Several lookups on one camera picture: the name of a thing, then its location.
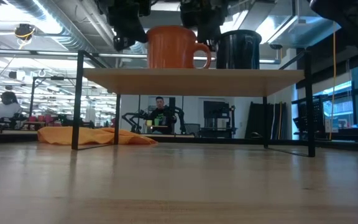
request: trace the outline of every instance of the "shelf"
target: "shelf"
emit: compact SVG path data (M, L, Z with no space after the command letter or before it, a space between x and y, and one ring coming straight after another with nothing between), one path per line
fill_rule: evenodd
M303 70L86 68L84 77L127 95L269 96L304 79Z

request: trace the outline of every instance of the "mug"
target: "mug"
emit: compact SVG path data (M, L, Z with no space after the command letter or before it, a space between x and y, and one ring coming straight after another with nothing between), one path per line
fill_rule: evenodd
M221 34L216 47L216 68L259 69L262 37L252 30L233 30Z
M211 51L205 44L196 43L193 31L181 26L158 26L147 31L149 68L195 68L194 53L202 50L207 55L203 68L211 65Z

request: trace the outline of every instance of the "person sitting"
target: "person sitting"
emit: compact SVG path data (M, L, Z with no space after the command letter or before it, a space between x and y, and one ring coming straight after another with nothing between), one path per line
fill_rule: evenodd
M14 92L6 91L1 95L0 103L0 119L1 118L13 118L16 113L21 113L22 108Z
M169 107L164 106L164 99L161 96L155 98L157 108L149 115L148 120L152 120L153 134L172 134L172 124L175 124L177 118Z

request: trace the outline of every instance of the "black mug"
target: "black mug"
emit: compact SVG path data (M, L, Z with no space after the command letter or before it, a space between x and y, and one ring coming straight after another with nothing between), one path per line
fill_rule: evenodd
M261 41L262 37L252 30L225 32L216 43L216 68L259 69Z

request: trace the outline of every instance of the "orange cloth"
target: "orange cloth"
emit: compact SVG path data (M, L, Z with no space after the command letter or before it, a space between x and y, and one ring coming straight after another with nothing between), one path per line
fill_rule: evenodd
M71 145L73 127L44 127L38 130L38 140L49 144ZM78 144L112 144L114 128L80 128ZM126 130L119 130L118 144L156 144L153 139Z

